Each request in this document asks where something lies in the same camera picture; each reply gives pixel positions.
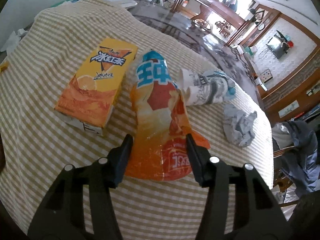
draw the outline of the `textured wallpaper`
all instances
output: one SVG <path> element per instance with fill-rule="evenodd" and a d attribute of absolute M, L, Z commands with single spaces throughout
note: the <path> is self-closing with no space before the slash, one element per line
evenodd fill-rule
<path fill-rule="evenodd" d="M 294 43 L 293 48 L 288 50 L 288 54 L 283 55 L 280 59 L 277 59 L 266 46 L 273 35 L 277 33 L 276 30 L 284 36 L 290 36 Z M 265 85 L 271 89 L 299 66 L 313 51 L 316 44 L 297 27 L 279 18 L 255 46 L 258 49 L 253 58 L 256 64 L 255 71 L 257 75 L 260 75 L 266 69 L 270 69 L 273 78 Z"/>

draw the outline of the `striped tablecloth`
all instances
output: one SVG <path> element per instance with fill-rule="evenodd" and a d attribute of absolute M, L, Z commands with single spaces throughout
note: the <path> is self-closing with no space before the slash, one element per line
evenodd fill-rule
<path fill-rule="evenodd" d="M 24 231 L 42 198 L 68 163 L 89 165 L 135 133 L 134 113 L 124 85 L 101 138 L 63 123 L 53 107 L 61 92 L 90 52 L 106 37 L 136 44 L 139 52 L 153 48 L 167 60 L 177 79 L 181 67 L 194 71 L 217 69 L 174 38 L 137 21 L 125 9 L 104 0 L 83 0 L 42 11 L 0 75 L 0 126 L 6 167 L 0 174 L 0 199 Z M 273 180 L 271 127 L 264 112 L 237 86 L 232 103 L 245 112 L 258 112 L 256 137 L 246 148 L 226 141 L 223 104 L 188 107 L 192 127 L 211 144 L 209 150 L 226 163 L 255 165 L 268 186 Z M 226 231 L 233 225 L 234 188 Z M 111 191 L 113 206 L 125 239 L 194 239 L 204 210 L 207 189 L 192 174 L 172 182 L 125 177 Z M 92 232 L 89 195 L 84 189 L 85 224 Z"/>

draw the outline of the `plastic bag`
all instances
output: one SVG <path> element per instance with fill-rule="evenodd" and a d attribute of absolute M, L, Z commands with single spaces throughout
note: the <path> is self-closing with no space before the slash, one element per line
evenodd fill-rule
<path fill-rule="evenodd" d="M 136 66 L 130 97 L 137 133 L 125 174 L 139 179 L 180 179 L 192 171 L 185 136 L 191 133 L 206 148 L 210 144 L 191 129 L 182 95 L 164 58 L 152 50 Z"/>

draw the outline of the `television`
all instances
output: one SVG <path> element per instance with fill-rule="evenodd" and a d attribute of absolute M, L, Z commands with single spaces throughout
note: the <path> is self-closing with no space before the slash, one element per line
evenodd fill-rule
<path fill-rule="evenodd" d="M 280 59 L 284 54 L 287 53 L 287 50 L 289 49 L 289 46 L 284 39 L 280 38 L 276 34 L 270 39 L 270 41 L 267 43 L 267 46 L 277 59 Z"/>

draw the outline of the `yellow drink carton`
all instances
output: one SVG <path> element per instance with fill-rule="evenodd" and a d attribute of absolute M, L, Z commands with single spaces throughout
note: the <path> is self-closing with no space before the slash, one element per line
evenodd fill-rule
<path fill-rule="evenodd" d="M 83 62 L 56 103 L 54 109 L 61 118 L 102 135 L 137 50 L 133 44 L 105 39 Z"/>

